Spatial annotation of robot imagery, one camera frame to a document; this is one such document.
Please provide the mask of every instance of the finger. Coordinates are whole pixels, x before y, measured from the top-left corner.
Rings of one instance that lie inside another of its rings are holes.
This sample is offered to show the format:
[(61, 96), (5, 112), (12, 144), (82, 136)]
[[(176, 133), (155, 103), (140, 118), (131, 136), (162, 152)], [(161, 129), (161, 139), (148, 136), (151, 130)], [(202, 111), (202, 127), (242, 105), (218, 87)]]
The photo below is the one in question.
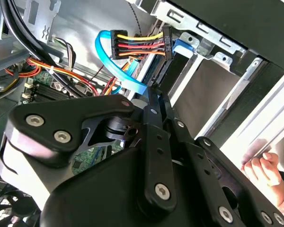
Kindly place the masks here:
[(251, 166), (251, 162), (247, 162), (244, 166), (244, 171), (246, 173), (246, 176), (247, 178), (253, 182), (253, 183), (256, 183), (257, 182), (257, 176), (254, 172), (254, 170), (252, 169), (252, 166)]
[(261, 166), (261, 163), (260, 163), (260, 160), (258, 158), (253, 158), (251, 160), (251, 166), (258, 178), (259, 181), (261, 182), (265, 182), (265, 183), (269, 183), (269, 178), (268, 176), (265, 174), (262, 166)]
[(275, 167), (277, 167), (279, 163), (279, 156), (275, 153), (263, 153), (263, 158)]
[(279, 170), (264, 158), (260, 158), (260, 163), (263, 168), (263, 171), (270, 180), (269, 185), (270, 186), (279, 185), (282, 180)]

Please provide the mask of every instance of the silver screw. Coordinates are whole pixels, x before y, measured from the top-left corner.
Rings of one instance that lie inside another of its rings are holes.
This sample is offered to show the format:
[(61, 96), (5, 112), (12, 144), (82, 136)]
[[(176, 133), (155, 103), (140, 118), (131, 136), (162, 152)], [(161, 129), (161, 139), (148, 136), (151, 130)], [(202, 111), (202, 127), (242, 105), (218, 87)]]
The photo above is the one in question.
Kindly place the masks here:
[(129, 106), (129, 103), (127, 101), (122, 101), (121, 103), (125, 106)]
[(203, 139), (203, 142), (209, 147), (212, 145), (207, 139)]
[(178, 122), (178, 125), (181, 127), (181, 128), (184, 128), (184, 124), (182, 122)]
[(170, 198), (169, 189), (161, 183), (155, 186), (155, 192), (163, 200), (168, 200)]
[(274, 217), (282, 226), (284, 226), (284, 220), (280, 215), (278, 215), (277, 213), (274, 213)]
[(264, 218), (264, 220), (268, 223), (268, 224), (272, 224), (273, 223), (273, 221), (271, 220), (271, 218), (265, 213), (265, 212), (261, 212), (261, 214), (262, 214), (262, 217)]
[(226, 222), (228, 222), (228, 223), (232, 223), (233, 222), (233, 217), (232, 217), (231, 213), (225, 207), (219, 207), (219, 213), (220, 213), (221, 217)]
[(44, 119), (38, 115), (29, 115), (26, 122), (31, 126), (39, 127), (44, 124)]
[(151, 109), (151, 111), (152, 111), (154, 114), (157, 114), (157, 111), (155, 111), (154, 109)]
[(66, 131), (57, 131), (53, 136), (60, 143), (68, 143), (71, 140), (71, 135)]

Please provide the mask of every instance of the cable tie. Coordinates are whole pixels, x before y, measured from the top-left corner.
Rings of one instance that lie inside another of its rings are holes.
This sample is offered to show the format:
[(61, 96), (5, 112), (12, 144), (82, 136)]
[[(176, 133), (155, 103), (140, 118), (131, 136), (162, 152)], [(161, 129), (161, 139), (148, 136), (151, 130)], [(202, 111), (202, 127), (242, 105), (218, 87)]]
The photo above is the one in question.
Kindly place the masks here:
[(54, 71), (53, 71), (53, 65), (51, 66), (51, 69), (48, 71), (49, 74), (53, 75)]

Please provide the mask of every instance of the wire bundle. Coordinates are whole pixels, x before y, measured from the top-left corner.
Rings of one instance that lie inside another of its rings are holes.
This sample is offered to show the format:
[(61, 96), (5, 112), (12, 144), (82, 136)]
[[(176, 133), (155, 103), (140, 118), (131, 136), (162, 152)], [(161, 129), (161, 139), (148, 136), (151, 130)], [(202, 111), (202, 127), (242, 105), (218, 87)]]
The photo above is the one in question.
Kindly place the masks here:
[[(57, 67), (50, 55), (44, 50), (39, 41), (31, 34), (20, 16), (14, 0), (0, 0), (4, 20), (15, 38), (38, 60)], [(54, 72), (52, 77), (75, 97), (86, 97), (80, 92), (68, 77)]]
[[(30, 66), (33, 66), (35, 67), (35, 69), (33, 71), (29, 71), (29, 72), (20, 72), (19, 73), (19, 76), (20, 78), (28, 78), (28, 77), (33, 77), (37, 74), (39, 74), (41, 72), (41, 67), (40, 66), (37, 66), (37, 65), (34, 65), (34, 64), (31, 64), (30, 62), (28, 62), (27, 60), (27, 63), (30, 65)], [(10, 70), (10, 69), (4, 69), (9, 75), (11, 76), (14, 76), (14, 71), (13, 70)]]
[(130, 55), (132, 58), (138, 57), (140, 59), (143, 54), (149, 53), (165, 55), (165, 44), (162, 36), (163, 32), (149, 37), (117, 35), (118, 56)]
[[(125, 65), (122, 67), (122, 70), (123, 70), (123, 71), (128, 70), (129, 66), (130, 66), (130, 64), (129, 64), (128, 62), (125, 63)], [(111, 91), (112, 91), (114, 85), (116, 84), (117, 80), (118, 80), (118, 78), (112, 77), (112, 78), (108, 81), (108, 83), (106, 84), (106, 86), (104, 87), (104, 89), (102, 90), (101, 95), (104, 95), (104, 96), (109, 95), (109, 94), (111, 93)]]
[(45, 68), (47, 70), (49, 70), (49, 73), (53, 73), (53, 72), (58, 72), (58, 73), (61, 73), (61, 74), (64, 74), (66, 76), (69, 76), (73, 79), (76, 79), (78, 81), (80, 81), (82, 84), (86, 85), (88, 87), (88, 89), (90, 89), (92, 91), (92, 93), (94, 94), (94, 96), (98, 96), (98, 92), (97, 90), (94, 88), (94, 86), (92, 86), (89, 81), (85, 78), (83, 78), (82, 76), (74, 73), (74, 72), (71, 72), (71, 71), (67, 71), (65, 69), (61, 69), (61, 68), (58, 68), (58, 67), (54, 67), (54, 66), (51, 66), (51, 65), (48, 65), (48, 64), (45, 64), (43, 62), (40, 62), (38, 60), (35, 60), (33, 58), (29, 58), (27, 60), (29, 63), (35, 65), (36, 67), (42, 67), (42, 68)]
[(67, 57), (68, 57), (68, 70), (72, 71), (76, 62), (77, 55), (74, 51), (74, 48), (72, 45), (68, 42), (66, 42), (64, 39), (58, 38), (58, 37), (52, 37), (52, 41), (54, 43), (58, 43), (63, 48), (66, 48), (67, 50)]

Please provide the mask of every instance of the human hand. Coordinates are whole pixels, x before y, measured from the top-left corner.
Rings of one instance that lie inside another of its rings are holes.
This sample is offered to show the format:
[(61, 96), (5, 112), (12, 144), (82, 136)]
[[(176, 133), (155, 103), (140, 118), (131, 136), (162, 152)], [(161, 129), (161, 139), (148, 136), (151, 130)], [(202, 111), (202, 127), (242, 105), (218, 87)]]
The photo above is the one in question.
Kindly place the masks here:
[(245, 176), (276, 206), (284, 201), (284, 181), (277, 165), (279, 157), (263, 153), (262, 158), (253, 158), (242, 167)]

